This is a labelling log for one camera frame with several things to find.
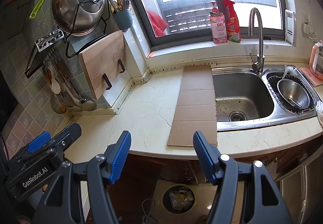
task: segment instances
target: cardboard sheet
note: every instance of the cardboard sheet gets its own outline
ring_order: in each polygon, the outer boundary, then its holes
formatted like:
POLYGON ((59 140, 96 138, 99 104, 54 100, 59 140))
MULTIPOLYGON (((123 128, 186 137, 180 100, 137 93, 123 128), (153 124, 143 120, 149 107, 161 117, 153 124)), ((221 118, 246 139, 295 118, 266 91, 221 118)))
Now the cardboard sheet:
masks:
POLYGON ((216 103, 210 65, 185 66, 167 145, 192 147, 201 130, 210 144, 216 141, 216 103))

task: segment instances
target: green pan handle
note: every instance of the green pan handle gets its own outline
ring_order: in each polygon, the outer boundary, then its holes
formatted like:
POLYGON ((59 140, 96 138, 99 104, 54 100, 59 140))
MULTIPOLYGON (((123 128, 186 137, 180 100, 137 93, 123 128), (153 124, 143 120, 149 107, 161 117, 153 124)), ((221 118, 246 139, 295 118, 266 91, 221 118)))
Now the green pan handle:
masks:
POLYGON ((36 19, 36 16, 38 15, 38 12, 41 9, 41 7, 43 6, 44 2, 45 2, 45 0, 39 0, 39 2, 36 4, 34 9, 32 10, 32 12, 29 16, 29 19, 31 19, 31 20, 36 19))

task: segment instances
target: stainless steel bowl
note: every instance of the stainless steel bowl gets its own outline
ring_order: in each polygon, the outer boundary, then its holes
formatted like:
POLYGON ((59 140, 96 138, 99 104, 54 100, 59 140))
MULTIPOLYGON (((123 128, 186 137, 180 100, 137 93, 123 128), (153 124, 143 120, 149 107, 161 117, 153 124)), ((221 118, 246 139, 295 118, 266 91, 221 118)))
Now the stainless steel bowl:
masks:
MULTIPOLYGON (((52 0, 51 10, 57 25, 66 33, 72 32, 77 5, 88 0, 52 0)), ((103 1, 92 0, 80 4, 72 35, 84 36, 98 25, 104 8, 103 1)))
POLYGON ((306 109, 310 105, 309 95, 298 83, 290 79, 282 79, 277 84, 281 96, 292 106, 306 109))

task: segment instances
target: stainless steel sink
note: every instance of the stainless steel sink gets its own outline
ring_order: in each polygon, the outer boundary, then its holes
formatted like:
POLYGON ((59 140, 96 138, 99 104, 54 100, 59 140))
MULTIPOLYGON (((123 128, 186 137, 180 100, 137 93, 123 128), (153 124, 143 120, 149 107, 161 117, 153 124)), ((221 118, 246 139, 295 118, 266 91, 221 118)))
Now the stainless steel sink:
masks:
POLYGON ((217 130, 239 130, 284 124, 316 116, 319 96, 298 71, 296 79, 311 96, 306 110, 295 110, 277 94, 283 65, 265 65, 261 73, 250 66, 212 70, 216 99, 217 130))

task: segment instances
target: blue gripper pad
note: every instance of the blue gripper pad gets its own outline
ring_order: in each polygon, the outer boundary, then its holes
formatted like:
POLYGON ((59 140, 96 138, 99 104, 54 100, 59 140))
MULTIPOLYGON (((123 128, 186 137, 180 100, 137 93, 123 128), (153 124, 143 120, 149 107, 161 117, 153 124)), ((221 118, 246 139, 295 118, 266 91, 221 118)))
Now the blue gripper pad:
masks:
POLYGON ((27 151, 33 153, 50 140, 50 133, 45 131, 29 143, 27 151))
POLYGON ((117 143, 107 149, 107 163, 109 169, 109 183, 113 185, 119 179, 131 145, 131 134, 123 131, 117 143))
POLYGON ((215 174, 220 170, 219 156, 221 154, 219 150, 206 141, 201 131, 194 133, 193 146, 206 179, 214 185, 216 182, 215 174))

